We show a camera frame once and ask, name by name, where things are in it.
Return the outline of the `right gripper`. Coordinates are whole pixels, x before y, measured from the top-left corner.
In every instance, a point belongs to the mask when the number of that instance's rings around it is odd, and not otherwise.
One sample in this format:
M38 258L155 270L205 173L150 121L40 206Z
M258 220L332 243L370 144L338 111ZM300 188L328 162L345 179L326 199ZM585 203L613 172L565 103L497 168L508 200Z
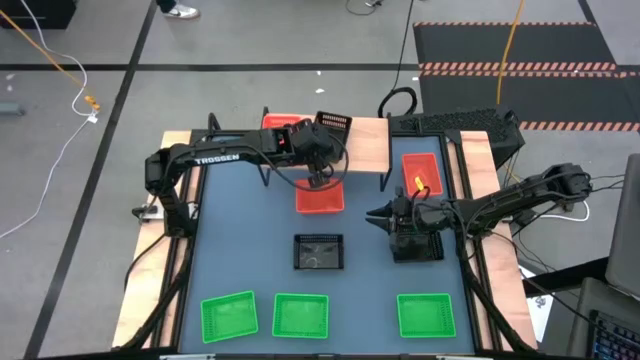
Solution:
M412 202L403 197L403 188L395 188L395 197L386 205L367 211L373 218L372 224L393 233L419 233L440 231L450 226L449 216L431 201Z

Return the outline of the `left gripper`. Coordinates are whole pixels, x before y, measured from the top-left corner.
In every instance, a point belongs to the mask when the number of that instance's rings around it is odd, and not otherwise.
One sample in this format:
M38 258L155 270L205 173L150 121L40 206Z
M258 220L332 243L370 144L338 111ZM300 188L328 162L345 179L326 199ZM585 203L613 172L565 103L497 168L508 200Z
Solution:
M296 158L312 172L308 177L309 187L317 189L327 186L333 176L333 170L323 169L328 166L329 157L334 152L328 130L319 123L297 122L292 126L292 146Z

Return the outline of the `orange plastic basket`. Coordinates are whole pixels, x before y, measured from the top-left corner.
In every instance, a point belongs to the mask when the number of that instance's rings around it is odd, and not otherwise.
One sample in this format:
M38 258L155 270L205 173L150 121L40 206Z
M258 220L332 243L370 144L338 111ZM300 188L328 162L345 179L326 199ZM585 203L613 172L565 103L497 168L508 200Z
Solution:
M303 116L296 114L268 113L263 116L261 128L281 128L293 125L303 119Z
M402 169L405 180L405 189L409 196L418 190L414 178L419 176L425 186L420 193L425 194L429 190L430 196L439 196L444 193L444 188L434 153L410 153L402 156Z
M303 215L336 214L345 207L343 184L330 181L331 188L310 192L297 189L295 194L296 211Z

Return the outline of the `black plastic basket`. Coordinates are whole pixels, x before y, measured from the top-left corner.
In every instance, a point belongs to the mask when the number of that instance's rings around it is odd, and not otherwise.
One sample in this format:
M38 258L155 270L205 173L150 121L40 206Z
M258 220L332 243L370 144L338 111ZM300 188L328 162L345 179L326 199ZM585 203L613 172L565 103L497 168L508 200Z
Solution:
M353 118L324 111L318 111L315 122L324 126L331 134L330 140L334 147L330 157L331 162L339 162L344 155L344 147L347 145Z
M395 263L429 262L444 259L441 234L401 228L389 236L389 247Z
M296 234L293 241L295 270L342 270L344 237L342 234Z

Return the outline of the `green plastic basket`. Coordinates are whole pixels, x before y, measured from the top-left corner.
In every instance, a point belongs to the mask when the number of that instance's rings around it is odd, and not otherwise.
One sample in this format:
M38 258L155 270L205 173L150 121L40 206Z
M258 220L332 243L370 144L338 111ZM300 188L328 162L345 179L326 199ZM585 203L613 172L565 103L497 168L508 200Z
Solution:
M402 338L453 338L456 326L447 293L399 294L396 297Z
M205 344L259 331L255 293L243 291L203 300L201 334Z
M329 337L328 295L277 293L274 296L272 335L282 338Z

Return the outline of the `wooden shelf with black legs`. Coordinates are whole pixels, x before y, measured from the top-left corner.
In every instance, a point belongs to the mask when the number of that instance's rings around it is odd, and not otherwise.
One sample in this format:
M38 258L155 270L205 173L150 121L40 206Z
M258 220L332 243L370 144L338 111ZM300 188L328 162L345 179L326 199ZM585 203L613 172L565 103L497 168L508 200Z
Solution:
M267 107L263 116L270 113ZM315 115L296 114L314 119ZM379 190L385 190L393 168L392 136L387 118L353 117L347 142L350 164L348 171L377 173ZM265 186L269 185L271 169L261 165L258 170Z

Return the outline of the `white paper sheet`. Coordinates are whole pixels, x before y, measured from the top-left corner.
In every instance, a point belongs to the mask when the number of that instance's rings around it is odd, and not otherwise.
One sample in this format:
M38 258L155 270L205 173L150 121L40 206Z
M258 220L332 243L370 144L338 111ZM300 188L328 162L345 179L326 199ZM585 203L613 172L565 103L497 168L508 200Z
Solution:
M554 299L550 295L542 295L527 298L526 301L536 341L541 343L544 338Z

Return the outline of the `black floor mat orange stripes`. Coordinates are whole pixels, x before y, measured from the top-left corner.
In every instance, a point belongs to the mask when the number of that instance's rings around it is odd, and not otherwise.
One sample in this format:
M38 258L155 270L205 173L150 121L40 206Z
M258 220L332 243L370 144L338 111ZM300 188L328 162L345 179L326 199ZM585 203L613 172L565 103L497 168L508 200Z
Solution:
M614 71L617 64L591 22L416 22L425 70Z
M426 112L495 106L515 112L523 130L640 132L640 75L629 72L425 71Z

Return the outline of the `grey cart top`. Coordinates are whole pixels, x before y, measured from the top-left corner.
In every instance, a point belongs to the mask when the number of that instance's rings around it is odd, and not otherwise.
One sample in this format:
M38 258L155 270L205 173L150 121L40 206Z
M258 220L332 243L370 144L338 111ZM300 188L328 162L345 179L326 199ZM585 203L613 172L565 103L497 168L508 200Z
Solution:
M616 317L630 325L640 327L640 301L595 279L583 281L569 337L567 353L572 357L585 357L591 310Z

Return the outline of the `grey monitor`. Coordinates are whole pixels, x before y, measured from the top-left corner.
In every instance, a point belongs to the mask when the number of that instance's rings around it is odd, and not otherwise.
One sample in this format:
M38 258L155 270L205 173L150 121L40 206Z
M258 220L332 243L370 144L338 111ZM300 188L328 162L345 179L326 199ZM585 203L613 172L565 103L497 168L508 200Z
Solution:
M605 277L640 298L640 153L627 160Z

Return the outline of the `black backlit keyboard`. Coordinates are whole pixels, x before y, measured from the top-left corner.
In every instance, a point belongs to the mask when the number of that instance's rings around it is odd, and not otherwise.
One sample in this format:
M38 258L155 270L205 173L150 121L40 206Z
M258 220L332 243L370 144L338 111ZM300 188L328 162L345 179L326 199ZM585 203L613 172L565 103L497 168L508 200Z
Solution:
M586 356L599 360L640 360L640 327L591 310Z

